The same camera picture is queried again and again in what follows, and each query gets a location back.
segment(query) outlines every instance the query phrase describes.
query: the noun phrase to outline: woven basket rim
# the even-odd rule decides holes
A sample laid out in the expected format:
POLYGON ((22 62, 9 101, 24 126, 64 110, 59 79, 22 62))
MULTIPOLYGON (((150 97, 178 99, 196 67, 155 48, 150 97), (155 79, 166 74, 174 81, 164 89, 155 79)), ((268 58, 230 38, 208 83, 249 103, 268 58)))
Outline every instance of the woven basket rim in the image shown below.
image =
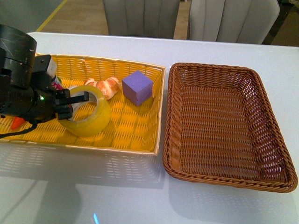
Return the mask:
MULTIPOLYGON (((228 69, 238 69, 238 70, 248 70, 250 72, 254 72, 257 75, 258 81, 260 82, 260 90, 263 91, 263 102, 266 104, 267 107, 270 108, 270 111, 273 113, 271 109, 271 105, 269 102, 269 99, 267 97, 267 94, 264 90, 263 83, 259 77, 259 75, 252 69, 246 68, 246 67, 240 67, 240 66, 229 66, 229 65, 215 65, 215 64, 201 64, 201 63, 175 63, 171 67, 170 73, 169 73, 169 92, 167 96, 167 111, 166 111, 166 124, 165 124, 165 137, 164 137, 164 149, 163 149, 163 165, 165 167, 165 170, 174 178, 190 181, 190 182, 202 182, 202 183, 209 183, 209 184, 216 184, 216 185, 226 185, 226 186, 233 186, 238 188, 248 188, 248 189, 255 189, 255 190, 265 190, 270 192, 291 192, 296 189, 298 185, 298 178, 295 172, 295 168, 292 163, 292 159, 289 155, 289 152, 287 151, 286 147, 286 154, 287 158, 287 167, 286 169, 291 172, 291 177, 289 182, 280 182, 280 181, 268 181, 268 180, 245 180, 245 179, 237 179, 233 177, 224 177, 224 176, 213 176, 213 175, 205 175, 205 174, 189 174, 187 172, 184 172, 183 170, 177 170, 172 166, 171 162, 171 147, 168 145, 168 142, 170 141, 171 134, 169 133, 169 125, 171 118, 171 111, 173 111, 172 107, 172 86, 171 82, 172 79, 174 79, 174 71, 177 67, 183 66, 184 68, 189 68, 190 66, 197 66, 197 67, 208 67, 208 68, 228 68, 228 69)), ((272 114, 271 118, 271 125, 274 125, 275 128, 274 131, 278 132, 278 135, 281 136, 281 139, 279 141, 282 141, 282 143, 285 145, 282 134, 279 130, 278 124, 275 120, 274 114, 272 114)))
MULTIPOLYGON (((36 53, 36 56, 41 55, 48 55, 48 54, 41 54, 36 53)), ((141 65, 145 67, 151 67, 157 70, 160 70, 162 73, 162 80, 161 80, 161 91, 159 92, 159 110, 157 113, 157 119, 159 120, 157 125, 157 134, 155 136, 156 143, 154 145, 154 150, 152 152, 146 152, 146 151, 137 151, 137 150, 123 150, 123 149, 117 149, 112 147, 92 147, 92 146, 74 146, 74 145, 63 145, 63 144, 56 144, 51 142, 32 142, 27 140, 6 140, 6 139, 0 139, 0 143, 12 143, 12 144, 29 144, 29 145, 39 145, 39 146, 45 146, 45 147, 65 147, 69 149, 78 149, 78 150, 98 150, 98 151, 106 151, 106 152, 121 152, 126 154, 142 154, 142 155, 157 155, 159 151, 159 145, 160 145, 160 139, 161 139, 161 120, 162 120, 162 105, 163 105, 163 93, 164 93, 164 83, 165 83, 165 73, 166 68, 164 66, 151 64, 151 63, 143 63, 143 62, 137 62, 137 61, 130 61, 130 60, 123 60, 123 59, 116 59, 116 58, 106 58, 106 57, 98 57, 98 56, 86 56, 86 55, 64 55, 64 54, 49 54, 51 56, 55 57, 68 57, 73 59, 89 59, 89 60, 102 60, 107 62, 113 62, 113 63, 129 63, 129 64, 136 64, 141 65)))

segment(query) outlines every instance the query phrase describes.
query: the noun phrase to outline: orange object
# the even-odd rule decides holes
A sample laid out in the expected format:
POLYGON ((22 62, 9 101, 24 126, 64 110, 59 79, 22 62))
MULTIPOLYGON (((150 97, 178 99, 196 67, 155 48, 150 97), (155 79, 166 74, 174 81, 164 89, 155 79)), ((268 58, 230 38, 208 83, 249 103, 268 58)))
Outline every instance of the orange object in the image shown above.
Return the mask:
POLYGON ((102 91, 107 100, 111 99, 118 92, 121 86, 119 80, 115 76, 99 82, 95 81, 93 78, 89 78, 84 82, 84 85, 97 87, 102 91))
POLYGON ((23 118, 15 117, 13 123, 11 124, 11 130, 17 129, 24 122, 25 122, 25 120, 23 118))

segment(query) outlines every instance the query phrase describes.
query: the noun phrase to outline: foam block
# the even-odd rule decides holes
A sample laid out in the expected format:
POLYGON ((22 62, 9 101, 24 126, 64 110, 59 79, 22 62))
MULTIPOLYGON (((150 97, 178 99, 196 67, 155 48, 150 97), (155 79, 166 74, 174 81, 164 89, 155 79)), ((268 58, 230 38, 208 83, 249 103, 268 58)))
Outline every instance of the foam block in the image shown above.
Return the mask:
POLYGON ((122 80, 123 94, 136 106, 152 96, 153 81, 139 70, 122 80))

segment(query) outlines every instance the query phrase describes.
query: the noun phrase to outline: croissant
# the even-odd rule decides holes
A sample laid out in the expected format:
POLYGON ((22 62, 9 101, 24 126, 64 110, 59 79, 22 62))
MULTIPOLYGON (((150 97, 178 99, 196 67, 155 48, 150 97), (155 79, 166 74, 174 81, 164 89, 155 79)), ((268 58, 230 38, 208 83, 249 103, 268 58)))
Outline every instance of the croissant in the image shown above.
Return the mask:
POLYGON ((97 87, 102 91, 107 100, 111 99, 121 87, 120 81, 115 76, 99 82, 95 81, 93 78, 89 78, 85 80, 84 85, 97 87))

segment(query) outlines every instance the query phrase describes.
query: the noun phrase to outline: yellow line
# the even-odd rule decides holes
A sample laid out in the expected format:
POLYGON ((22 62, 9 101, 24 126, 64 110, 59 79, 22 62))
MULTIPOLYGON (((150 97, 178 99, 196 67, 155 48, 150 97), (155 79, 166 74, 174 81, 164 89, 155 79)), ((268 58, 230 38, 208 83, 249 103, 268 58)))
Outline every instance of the yellow line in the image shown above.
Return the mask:
POLYGON ((48 22, 50 22, 50 20, 53 18, 53 16, 62 8, 62 6, 67 2, 67 0, 63 0, 63 2, 60 3, 60 5, 54 10, 53 13, 51 13, 51 15, 49 15, 49 17, 45 20, 45 22, 42 23, 42 25, 37 28, 37 32, 40 32, 47 24, 48 22))

